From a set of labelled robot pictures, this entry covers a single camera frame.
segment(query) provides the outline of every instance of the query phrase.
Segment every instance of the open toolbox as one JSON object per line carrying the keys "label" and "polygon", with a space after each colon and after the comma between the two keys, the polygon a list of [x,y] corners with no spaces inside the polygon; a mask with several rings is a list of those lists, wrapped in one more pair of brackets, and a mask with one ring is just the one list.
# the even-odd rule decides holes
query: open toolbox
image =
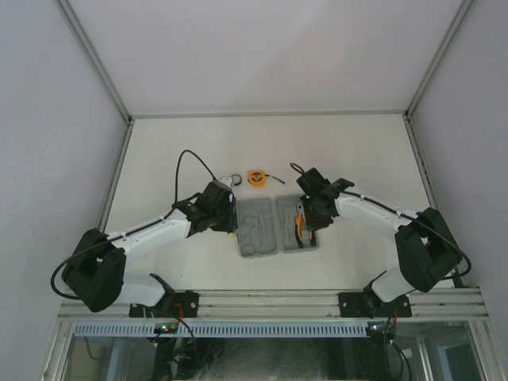
{"label": "open toolbox", "polygon": [[300,195],[281,196],[273,202],[269,198],[238,200],[238,244],[244,258],[268,256],[279,250],[285,253],[305,252],[319,247],[318,235],[310,242],[303,234],[298,245],[295,218]]}

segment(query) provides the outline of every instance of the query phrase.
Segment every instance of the white table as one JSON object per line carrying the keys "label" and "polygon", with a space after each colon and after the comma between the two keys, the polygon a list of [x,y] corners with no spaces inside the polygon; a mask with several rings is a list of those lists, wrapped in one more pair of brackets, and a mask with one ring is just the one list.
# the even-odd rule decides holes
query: white table
{"label": "white table", "polygon": [[[387,202],[423,210],[428,204],[400,115],[206,117],[137,120],[129,142],[107,232],[160,215],[172,204],[176,160],[189,148],[217,177],[241,173],[237,198],[301,193],[289,168],[316,167],[330,181],[349,179]],[[246,181],[263,169],[261,188]],[[210,176],[192,156],[183,159],[179,197],[204,190]],[[397,265],[394,241],[359,222],[337,218],[318,232],[314,252],[244,259],[237,239],[207,231],[171,243],[134,263],[129,272],[156,272],[176,289],[358,289]],[[451,282],[441,286],[450,287]]]}

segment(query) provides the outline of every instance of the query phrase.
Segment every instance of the robotic arm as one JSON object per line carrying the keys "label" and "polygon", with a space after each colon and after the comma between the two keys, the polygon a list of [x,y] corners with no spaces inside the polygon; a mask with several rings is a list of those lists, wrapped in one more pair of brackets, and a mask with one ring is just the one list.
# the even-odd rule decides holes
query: robotic arm
{"label": "robotic arm", "polygon": [[316,168],[304,172],[295,164],[291,166],[301,174],[297,183],[305,193],[302,204],[309,229],[323,229],[333,223],[333,218],[342,216],[394,237],[399,266],[364,288],[364,307],[369,315],[411,291],[430,291],[463,258],[468,261],[437,210],[402,210],[365,194],[348,180],[330,183]]}
{"label": "robotic arm", "polygon": [[177,202],[165,215],[122,232],[108,236],[98,229],[87,231],[63,263],[67,266],[62,279],[76,295],[71,298],[82,300],[92,312],[114,302],[157,304],[166,292],[173,291],[171,287],[158,275],[125,274],[125,266],[164,244],[208,228],[232,233],[237,228],[232,186],[230,177],[211,181],[202,194]]}

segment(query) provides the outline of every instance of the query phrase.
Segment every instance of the white enclosure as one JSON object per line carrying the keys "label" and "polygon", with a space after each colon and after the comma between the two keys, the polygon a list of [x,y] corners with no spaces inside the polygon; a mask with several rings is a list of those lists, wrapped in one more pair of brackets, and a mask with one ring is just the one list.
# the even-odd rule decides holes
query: white enclosure
{"label": "white enclosure", "polygon": [[[185,148],[217,175],[258,167],[287,181],[244,184],[239,199],[300,193],[294,161],[396,205],[439,207],[471,254],[465,280],[481,293],[441,282],[411,295],[417,312],[407,322],[469,321],[478,363],[496,369],[483,378],[508,379],[497,368],[502,350],[491,345],[499,336],[508,346],[507,18],[504,0],[2,2],[2,379],[53,381],[63,372],[65,361],[51,363],[49,353],[44,362],[41,348],[64,358],[73,319],[88,311],[76,303],[59,315],[52,270],[87,229],[123,229],[165,211]],[[207,180],[184,160],[181,194]],[[302,320],[331,317],[339,326],[337,290],[365,286],[396,265],[396,252],[353,221],[319,234],[316,252],[246,260],[234,238],[205,232],[129,271],[208,290],[203,321],[231,316],[235,292],[250,318],[245,290],[254,288],[271,289],[257,295],[261,317],[308,303]],[[283,289],[293,291],[280,298]],[[112,306],[95,317],[114,326],[127,313]]]}

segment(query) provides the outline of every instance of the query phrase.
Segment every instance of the gray wall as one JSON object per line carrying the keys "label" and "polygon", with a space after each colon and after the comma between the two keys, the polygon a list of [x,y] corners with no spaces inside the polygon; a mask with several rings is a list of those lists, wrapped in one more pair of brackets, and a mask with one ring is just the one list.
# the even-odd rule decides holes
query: gray wall
{"label": "gray wall", "polygon": [[0,36],[0,378],[32,380],[124,127],[53,2],[2,1]]}
{"label": "gray wall", "polygon": [[414,118],[438,203],[508,351],[508,2],[480,0]]}

